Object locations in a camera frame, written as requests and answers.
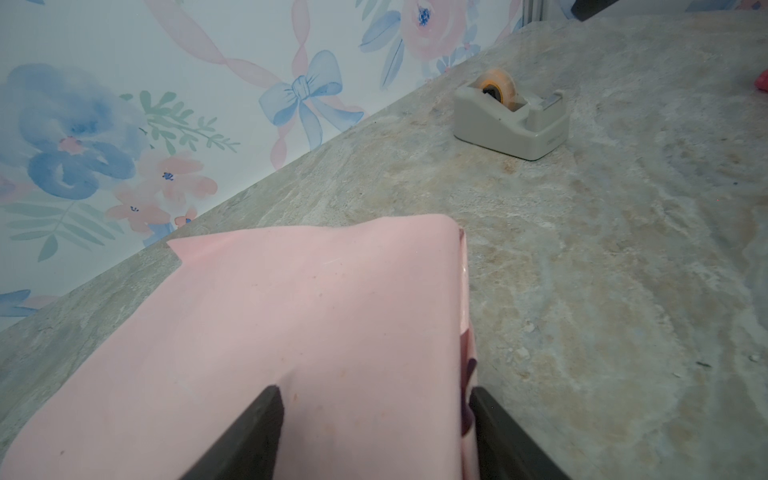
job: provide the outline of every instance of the pink ribbon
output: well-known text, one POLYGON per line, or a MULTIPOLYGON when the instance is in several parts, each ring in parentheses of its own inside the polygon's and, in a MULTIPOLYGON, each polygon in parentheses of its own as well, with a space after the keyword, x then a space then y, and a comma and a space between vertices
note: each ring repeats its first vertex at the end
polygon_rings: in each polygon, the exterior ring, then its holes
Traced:
MULTIPOLYGON (((174 0, 144 0, 144 3, 171 40, 193 57, 211 64, 224 65, 238 77, 259 88, 270 88, 281 82, 280 78, 271 71, 251 61, 225 57, 208 34, 174 0)), ((293 0, 291 23, 293 33, 299 42, 299 48, 291 62, 291 71, 294 77, 298 77, 306 74, 309 67, 306 48, 304 48, 310 36, 310 10, 306 0, 293 0)), ((338 109, 364 111, 360 107, 345 106, 335 95, 326 97, 323 101, 338 109)), ((285 164, 288 151, 285 137, 295 124, 294 117, 287 124, 277 128, 277 141, 270 152, 270 161, 275 170, 285 164)))

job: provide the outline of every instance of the pink flower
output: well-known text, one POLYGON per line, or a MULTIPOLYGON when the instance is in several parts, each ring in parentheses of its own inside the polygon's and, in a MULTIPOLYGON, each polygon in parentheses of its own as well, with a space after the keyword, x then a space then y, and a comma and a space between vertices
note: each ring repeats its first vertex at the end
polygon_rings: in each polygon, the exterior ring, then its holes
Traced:
POLYGON ((405 0, 400 33, 421 61, 450 55, 466 28, 467 0, 405 0))
POLYGON ((137 191, 148 197, 162 191, 166 200, 179 207, 187 202, 187 194, 196 198, 215 194, 218 190, 216 182, 195 174, 203 170, 203 163, 191 159, 190 155, 189 151, 172 157, 165 157, 157 151, 142 154, 137 169, 146 181, 139 185, 137 191))
POLYGON ((119 184, 112 193, 122 203, 106 211, 108 217, 128 219, 131 230, 152 233, 149 225, 163 225, 170 222, 170 215, 162 211, 154 197, 139 197, 128 185, 119 184))
POLYGON ((32 184, 17 184, 0 174, 0 205, 12 204, 29 193, 32 188, 34 188, 32 184))
POLYGON ((187 214, 182 217, 176 217, 174 220, 174 223, 177 227, 183 227, 187 223, 190 223, 192 220, 197 218, 197 209, 195 207, 190 207, 189 210, 187 210, 187 214))

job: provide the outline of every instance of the red object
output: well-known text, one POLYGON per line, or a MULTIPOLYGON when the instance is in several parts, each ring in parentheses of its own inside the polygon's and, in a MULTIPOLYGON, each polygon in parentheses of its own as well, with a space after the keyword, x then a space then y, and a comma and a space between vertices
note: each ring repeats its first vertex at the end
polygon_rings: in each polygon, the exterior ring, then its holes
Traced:
POLYGON ((761 73, 757 80, 755 80, 755 86, 760 90, 768 91, 768 70, 761 73))

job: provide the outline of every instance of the ribbon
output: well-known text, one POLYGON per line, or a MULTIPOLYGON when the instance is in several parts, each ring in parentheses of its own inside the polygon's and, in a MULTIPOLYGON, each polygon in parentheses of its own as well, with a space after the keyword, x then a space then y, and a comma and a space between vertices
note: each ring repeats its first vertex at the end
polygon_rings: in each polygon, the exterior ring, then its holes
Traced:
POLYGON ((318 99, 338 94, 341 90, 341 71, 336 56, 323 50, 314 56, 306 75, 299 75, 291 85, 285 82, 273 85, 261 95, 259 105, 266 118, 276 127, 288 123, 298 110, 306 137, 310 141, 310 149, 315 149, 323 142, 323 129, 317 115, 306 105, 307 101, 340 131, 352 127, 362 118, 361 111, 339 110, 318 99))
MULTIPOLYGON (((252 61, 240 58, 228 58, 224 55, 219 51, 208 34, 184 10, 182 10, 174 0, 144 0, 144 4, 149 8, 151 14, 155 17, 163 30, 166 31, 168 36, 188 54, 210 64, 224 65, 235 75, 258 88, 271 89, 279 84, 282 90, 284 90, 286 86, 291 91, 293 90, 292 85, 281 82, 275 74, 266 70, 264 67, 256 65, 252 61)), ((299 42, 299 48, 291 62, 291 69, 293 75, 300 75, 304 71, 308 71, 306 64, 307 54, 304 45, 310 34, 310 12, 307 8, 306 0, 293 0, 293 4, 291 5, 291 23, 293 24, 293 33, 296 36, 296 40, 299 42)), ((333 54, 330 54, 330 56, 332 57, 332 63, 336 66, 335 73, 338 81, 329 83, 338 83, 338 91, 341 91, 339 66, 336 63, 336 58, 333 57, 333 54)), ((322 60, 321 57, 321 64, 324 66, 320 70, 322 70, 323 73, 327 73, 326 67, 329 65, 329 62, 327 60, 322 60)), ((312 78, 312 75, 309 73, 304 75, 304 77, 308 89, 307 93, 312 90, 310 88, 310 79, 313 80, 311 82, 312 85, 319 85, 318 80, 312 78)), ((351 127, 365 115, 364 111, 360 111, 362 108, 348 107, 344 105, 338 97, 334 96, 335 94, 321 93, 317 88, 314 90, 314 97, 323 95, 329 95, 324 102, 309 96, 307 98, 310 98, 311 105, 318 113, 320 113, 320 115, 341 131, 351 127), (339 108, 352 108, 358 111, 349 112, 339 110, 339 108), (357 118, 357 120, 350 124, 349 122, 352 118, 357 118)), ((316 144, 322 142, 323 131, 319 128, 317 115, 303 103, 307 98, 297 102, 297 107, 299 109, 299 117, 304 125, 304 131, 307 133, 307 137, 310 138, 310 147, 314 148, 313 145, 316 146, 316 144)), ((289 120, 286 123, 281 124, 281 126, 277 128, 277 141, 270 152, 270 161, 276 170, 281 168, 286 160, 287 146, 285 137, 288 135, 294 124, 295 117, 293 116, 293 111, 291 111, 291 115, 288 116, 288 118, 289 120)))

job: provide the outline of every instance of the pink wrapping paper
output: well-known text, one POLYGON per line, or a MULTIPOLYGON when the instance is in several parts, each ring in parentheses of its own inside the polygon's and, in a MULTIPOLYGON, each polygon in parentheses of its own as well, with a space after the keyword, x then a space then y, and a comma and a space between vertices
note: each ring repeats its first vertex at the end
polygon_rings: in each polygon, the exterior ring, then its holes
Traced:
POLYGON ((30 419, 2 480, 179 478, 270 384, 286 407, 276 480, 478 477, 453 220, 168 244, 181 267, 30 419))

